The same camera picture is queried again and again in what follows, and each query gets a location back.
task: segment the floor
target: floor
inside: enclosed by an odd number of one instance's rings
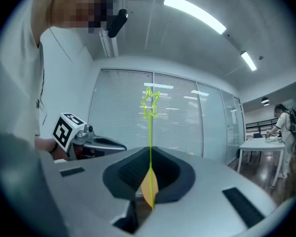
[[[264,189],[274,201],[280,205],[285,200],[296,196],[296,150],[290,163],[291,173],[287,179],[278,178],[275,187],[271,184],[274,180],[279,159],[277,152],[262,152],[259,163],[259,152],[253,152],[251,163],[247,164],[247,152],[243,157],[240,174]],[[237,171],[239,159],[233,161],[229,167]]]

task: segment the white wall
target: white wall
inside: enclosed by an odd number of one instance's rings
[[[47,110],[40,112],[40,135],[51,138],[60,112],[81,117],[85,107],[81,94],[92,58],[76,33],[68,29],[51,28],[41,36],[44,53],[45,85],[42,101]]]
[[[276,90],[296,82],[296,65],[287,69],[286,73],[274,74],[270,78],[265,78],[254,86],[246,87],[240,90],[242,103],[266,96]]]
[[[277,104],[283,104],[287,109],[289,109],[293,108],[294,101],[293,99],[289,99],[281,103],[270,104],[268,106],[263,106],[250,112],[245,112],[245,124],[274,119],[274,108]]]
[[[88,112],[94,85],[101,68],[124,68],[169,73],[180,77],[197,80],[199,82],[203,82],[210,86],[224,90],[235,96],[239,96],[238,91],[231,84],[217,76],[200,70],[200,68],[189,67],[168,60],[150,57],[121,56],[118,58],[106,58],[94,61],[92,68],[88,72],[87,83],[84,85],[84,94],[81,96],[81,103],[88,103],[88,105],[84,105],[85,109],[81,115],[82,119],[88,119]]]

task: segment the yellow plastic stick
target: yellow plastic stick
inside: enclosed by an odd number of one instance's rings
[[[147,87],[146,89],[146,95],[144,99],[141,101],[142,106],[144,107],[144,118],[148,118],[148,133],[149,133],[149,153],[150,153],[150,163],[149,163],[149,175],[150,175],[150,196],[151,196],[151,204],[152,204],[152,209],[154,208],[154,197],[153,197],[153,186],[152,186],[152,153],[151,153],[151,148],[152,148],[152,117],[157,118],[157,109],[156,109],[156,103],[159,99],[160,96],[160,91],[157,91],[155,93],[152,93],[150,88]],[[152,102],[152,111],[147,111],[147,106],[145,104],[145,101],[148,99],[148,97],[153,98],[154,100]]]

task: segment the white desk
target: white desk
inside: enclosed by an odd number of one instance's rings
[[[280,159],[278,161],[277,164],[277,169],[276,169],[276,174],[274,177],[274,181],[272,186],[275,186],[278,174],[280,172],[281,169],[281,165],[282,165],[282,159],[283,159],[283,153],[284,153],[284,148],[285,145],[284,143],[279,143],[279,142],[265,142],[265,138],[256,138],[253,140],[247,140],[245,143],[243,143],[240,147],[240,158],[239,158],[239,163],[238,163],[238,170],[237,172],[240,172],[240,166],[241,166],[241,162],[242,162],[242,154],[244,150],[249,150],[249,151],[280,151]]]

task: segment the glass wall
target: glass wall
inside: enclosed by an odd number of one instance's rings
[[[88,123],[96,135],[109,137],[127,149],[148,146],[148,122],[140,101],[152,73],[102,70],[92,97]],[[151,108],[151,98],[146,101]]]
[[[227,128],[222,95],[219,89],[197,83],[202,109],[204,154],[208,159],[225,163]]]
[[[156,73],[154,83],[160,98],[158,118],[153,119],[153,145],[201,156],[202,118],[196,82]]]
[[[245,129],[243,122],[243,113],[240,100],[238,98],[234,98],[235,106],[236,106],[236,116],[238,120],[238,129],[239,129],[239,145],[241,146],[245,142]]]
[[[239,128],[236,115],[237,109],[233,101],[233,95],[224,91],[221,92],[227,122],[226,164],[229,164],[237,157],[237,150],[239,149]]]
[[[133,70],[101,70],[89,124],[96,135],[128,149],[148,146],[148,120],[140,101],[147,85],[160,91],[152,144],[229,164],[244,141],[241,103],[217,88],[171,75]],[[146,105],[151,110],[151,98]]]

